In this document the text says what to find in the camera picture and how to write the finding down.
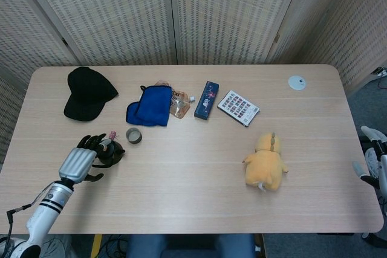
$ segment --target person's legs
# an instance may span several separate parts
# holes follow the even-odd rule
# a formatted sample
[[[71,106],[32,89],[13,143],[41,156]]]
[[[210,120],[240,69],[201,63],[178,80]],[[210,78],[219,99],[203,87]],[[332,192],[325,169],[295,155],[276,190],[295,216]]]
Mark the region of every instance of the person's legs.
[[[166,236],[162,234],[133,234],[129,239],[126,257],[160,258],[167,247]]]
[[[252,234],[220,234],[215,242],[220,258],[255,258]]]

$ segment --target stuffed animal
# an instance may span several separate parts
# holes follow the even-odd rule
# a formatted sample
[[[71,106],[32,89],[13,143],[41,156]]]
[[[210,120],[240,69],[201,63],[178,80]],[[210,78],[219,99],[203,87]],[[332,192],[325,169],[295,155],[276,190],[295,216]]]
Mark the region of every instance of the stuffed animal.
[[[277,190],[282,172],[288,172],[281,160],[281,142],[275,133],[261,135],[255,145],[255,153],[248,155],[246,163],[246,184],[258,186],[261,190]]]

